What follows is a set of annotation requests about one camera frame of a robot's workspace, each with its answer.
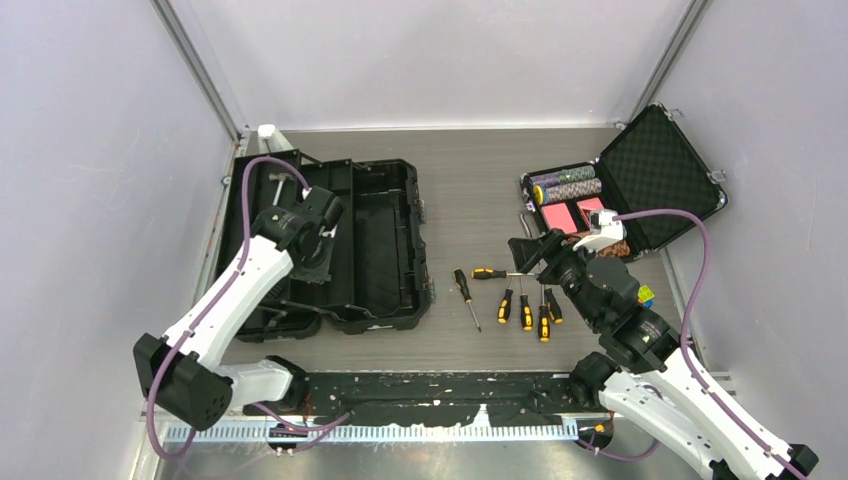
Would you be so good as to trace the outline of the black plastic toolbox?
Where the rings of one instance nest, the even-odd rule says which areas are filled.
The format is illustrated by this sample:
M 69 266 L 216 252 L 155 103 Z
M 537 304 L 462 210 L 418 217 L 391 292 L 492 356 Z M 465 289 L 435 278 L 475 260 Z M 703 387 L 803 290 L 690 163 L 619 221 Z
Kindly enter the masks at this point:
M 276 153 L 311 186 L 344 206 L 323 284 L 287 277 L 272 287 L 236 337 L 245 343 L 305 339 L 327 325 L 348 335 L 418 326 L 434 295 L 421 236 L 417 169 L 403 159 L 319 161 Z

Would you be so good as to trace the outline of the small steel hammer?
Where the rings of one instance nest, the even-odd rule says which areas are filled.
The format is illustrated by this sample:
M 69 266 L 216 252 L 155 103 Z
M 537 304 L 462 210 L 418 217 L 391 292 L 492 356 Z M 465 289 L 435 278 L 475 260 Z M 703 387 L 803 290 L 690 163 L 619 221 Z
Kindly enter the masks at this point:
M 272 182 L 276 185 L 276 189 L 274 191 L 274 195 L 272 197 L 272 202 L 271 202 L 272 206 L 277 206 L 279 204 L 279 201 L 281 199 L 282 192 L 283 192 L 283 187 L 287 183 L 294 183 L 295 185 L 298 185 L 297 179 L 294 176 L 292 176 L 291 174 L 288 174 L 288 173 L 282 173 L 282 172 L 271 173 L 268 176 L 268 179 L 269 179 L 270 182 Z

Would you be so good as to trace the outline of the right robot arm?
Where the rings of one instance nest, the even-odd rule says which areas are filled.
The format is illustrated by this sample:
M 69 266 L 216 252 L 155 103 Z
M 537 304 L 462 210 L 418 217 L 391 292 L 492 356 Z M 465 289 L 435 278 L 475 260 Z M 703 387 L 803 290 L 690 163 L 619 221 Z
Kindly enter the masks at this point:
M 601 352 L 571 372 L 571 397 L 638 425 L 703 479 L 806 479 L 819 462 L 805 444 L 788 443 L 753 419 L 710 375 L 662 316 L 637 299 L 626 264 L 599 257 L 560 231 L 512 238 L 516 269 L 542 270 L 540 284 L 560 287 Z

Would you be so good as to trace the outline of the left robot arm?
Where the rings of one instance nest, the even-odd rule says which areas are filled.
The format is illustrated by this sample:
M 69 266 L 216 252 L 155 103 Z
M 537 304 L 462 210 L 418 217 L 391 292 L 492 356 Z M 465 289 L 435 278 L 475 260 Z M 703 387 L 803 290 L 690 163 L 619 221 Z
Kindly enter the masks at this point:
M 223 355 L 260 301 L 295 275 L 328 280 L 335 230 L 344 211 L 332 192 L 312 187 L 301 202 L 261 211 L 231 263 L 177 323 L 133 347 L 142 392 L 149 403 L 197 431 L 228 411 L 270 401 L 280 412 L 298 412 L 307 398 L 293 364 L 270 356 L 252 364 L 225 365 Z

